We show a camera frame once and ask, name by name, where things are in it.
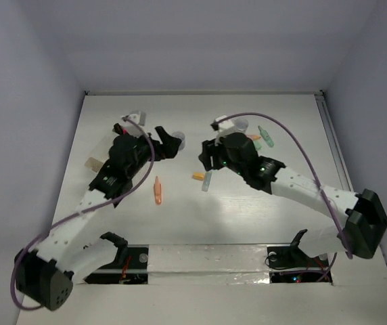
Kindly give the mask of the paperclip jar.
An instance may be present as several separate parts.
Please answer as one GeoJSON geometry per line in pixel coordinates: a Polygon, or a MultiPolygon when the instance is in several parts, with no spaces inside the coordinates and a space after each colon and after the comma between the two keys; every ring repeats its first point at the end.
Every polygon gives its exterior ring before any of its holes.
{"type": "Polygon", "coordinates": [[[173,137],[176,137],[178,139],[184,140],[185,139],[185,134],[181,131],[176,131],[172,133],[173,137]]]}
{"type": "Polygon", "coordinates": [[[245,133],[247,131],[249,122],[245,118],[237,117],[233,122],[239,132],[245,133]]]}

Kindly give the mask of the pink black highlighter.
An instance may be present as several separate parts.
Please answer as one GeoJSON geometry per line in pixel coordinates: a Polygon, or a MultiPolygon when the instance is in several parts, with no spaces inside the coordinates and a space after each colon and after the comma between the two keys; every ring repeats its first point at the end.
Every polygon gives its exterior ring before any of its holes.
{"type": "Polygon", "coordinates": [[[128,133],[129,133],[129,132],[128,132],[124,127],[122,127],[119,123],[114,124],[114,126],[113,126],[113,132],[115,132],[115,133],[118,134],[118,135],[124,135],[124,134],[128,134],[128,133]]]}

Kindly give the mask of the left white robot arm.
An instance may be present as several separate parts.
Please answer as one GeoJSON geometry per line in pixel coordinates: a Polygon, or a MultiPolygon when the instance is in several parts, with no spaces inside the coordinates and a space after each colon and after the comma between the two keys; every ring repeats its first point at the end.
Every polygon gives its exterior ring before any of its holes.
{"type": "Polygon", "coordinates": [[[114,125],[108,157],[75,212],[37,235],[15,256],[9,290],[19,309],[28,308],[17,293],[37,302],[38,309],[55,311],[73,286],[97,269],[129,266],[129,243],[110,229],[101,209],[115,209],[145,182],[156,162],[173,159],[183,149],[182,132],[168,134],[161,126],[155,130],[157,140],[137,125],[114,125]]]}

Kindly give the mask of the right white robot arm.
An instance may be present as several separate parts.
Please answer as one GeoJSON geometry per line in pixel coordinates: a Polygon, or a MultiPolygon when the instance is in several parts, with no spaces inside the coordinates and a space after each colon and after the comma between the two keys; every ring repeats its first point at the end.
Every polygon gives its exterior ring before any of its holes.
{"type": "Polygon", "coordinates": [[[288,249],[295,265],[339,251],[371,259],[387,229],[387,215],[377,193],[319,186],[283,162],[259,155],[253,141],[243,133],[202,142],[199,160],[207,171],[228,168],[255,190],[287,198],[337,220],[329,228],[302,230],[297,244],[288,249]]]}

